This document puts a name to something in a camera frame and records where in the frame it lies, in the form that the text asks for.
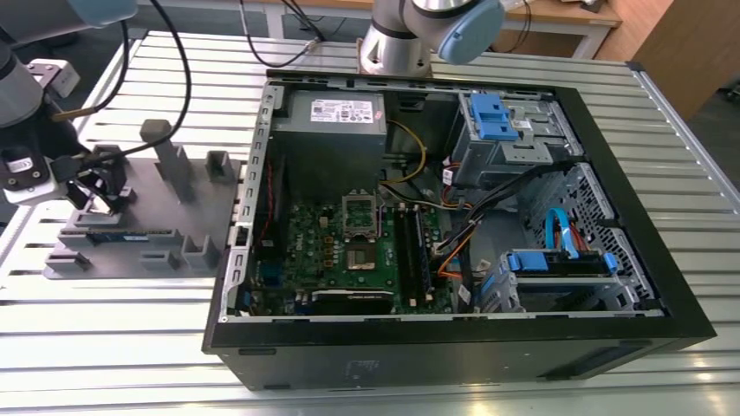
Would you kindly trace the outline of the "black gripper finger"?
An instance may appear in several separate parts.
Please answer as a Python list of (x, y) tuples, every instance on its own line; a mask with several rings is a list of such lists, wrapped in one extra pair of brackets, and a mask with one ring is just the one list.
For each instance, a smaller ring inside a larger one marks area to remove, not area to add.
[(91, 169), (97, 176), (95, 197), (86, 207), (87, 213), (122, 213), (131, 202), (125, 166), (103, 166)]
[(95, 197), (97, 179), (79, 178), (66, 182), (66, 199), (78, 211), (85, 211)]

